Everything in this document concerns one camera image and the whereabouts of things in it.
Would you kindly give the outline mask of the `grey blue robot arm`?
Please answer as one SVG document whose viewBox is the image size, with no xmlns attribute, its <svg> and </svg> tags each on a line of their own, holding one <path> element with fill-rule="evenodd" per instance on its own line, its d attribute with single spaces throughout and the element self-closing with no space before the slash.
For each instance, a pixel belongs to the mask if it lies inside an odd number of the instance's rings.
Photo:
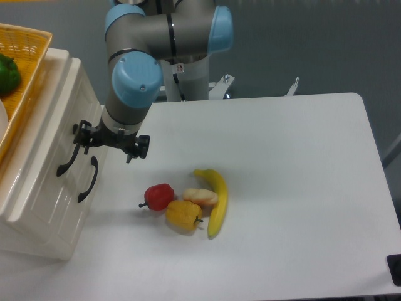
<svg viewBox="0 0 401 301">
<path fill-rule="evenodd" d="M 108 146 L 144 158 L 150 137 L 139 130 L 161 87 L 179 100 L 209 97 L 209 56 L 234 40 L 230 9 L 214 1 L 174 1 L 150 16 L 144 9 L 116 2 L 107 12 L 110 93 L 98 125 L 83 120 L 73 127 L 76 148 Z"/>
</svg>

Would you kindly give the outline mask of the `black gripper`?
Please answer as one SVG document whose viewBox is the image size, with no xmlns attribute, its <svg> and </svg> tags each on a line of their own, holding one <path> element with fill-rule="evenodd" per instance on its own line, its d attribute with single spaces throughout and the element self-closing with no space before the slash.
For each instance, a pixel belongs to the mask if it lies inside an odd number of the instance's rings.
<svg viewBox="0 0 401 301">
<path fill-rule="evenodd" d="M 104 124 L 94 127 L 86 120 L 81 120 L 79 124 L 73 126 L 73 143 L 84 149 L 84 154 L 89 153 L 91 147 L 107 146 L 122 150 L 126 153 L 126 163 L 132 159 L 145 159 L 150 145 L 149 135 L 136 136 L 127 134 L 123 130 L 117 133 L 112 132 Z"/>
</svg>

